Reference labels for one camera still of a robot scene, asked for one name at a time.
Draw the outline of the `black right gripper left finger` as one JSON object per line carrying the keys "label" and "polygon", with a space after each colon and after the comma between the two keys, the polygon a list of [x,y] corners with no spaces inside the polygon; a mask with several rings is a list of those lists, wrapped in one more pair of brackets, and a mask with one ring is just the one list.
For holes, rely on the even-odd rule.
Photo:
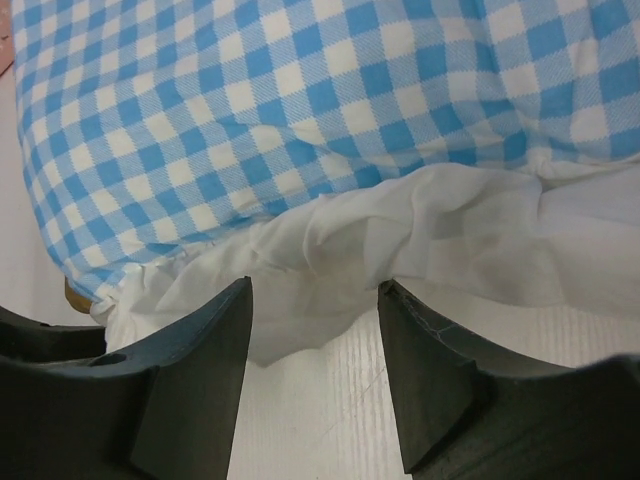
{"label": "black right gripper left finger", "polygon": [[252,328],[248,278],[117,351],[100,327],[1,313],[5,479],[223,479]]}

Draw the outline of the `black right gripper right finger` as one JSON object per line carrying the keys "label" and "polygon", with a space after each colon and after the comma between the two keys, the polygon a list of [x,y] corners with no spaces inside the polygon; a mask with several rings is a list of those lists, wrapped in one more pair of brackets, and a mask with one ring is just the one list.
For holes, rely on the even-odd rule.
{"label": "black right gripper right finger", "polygon": [[404,470],[415,479],[635,479],[639,359],[567,368],[485,339],[395,281],[378,314]]}

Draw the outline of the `wooden pet bed frame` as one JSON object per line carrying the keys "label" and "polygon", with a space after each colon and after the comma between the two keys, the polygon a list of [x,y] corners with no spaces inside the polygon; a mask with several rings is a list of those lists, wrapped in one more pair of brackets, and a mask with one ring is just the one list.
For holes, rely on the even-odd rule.
{"label": "wooden pet bed frame", "polygon": [[67,278],[64,279],[64,295],[72,309],[86,315],[90,313],[93,302],[76,292]]}

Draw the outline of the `blue gingham mattress pad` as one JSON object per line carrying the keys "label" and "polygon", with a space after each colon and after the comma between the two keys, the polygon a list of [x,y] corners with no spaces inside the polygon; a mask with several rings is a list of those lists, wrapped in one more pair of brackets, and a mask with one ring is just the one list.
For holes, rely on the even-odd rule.
{"label": "blue gingham mattress pad", "polygon": [[46,250],[109,350],[253,282],[251,358],[393,278],[639,313],[635,1],[16,1]]}

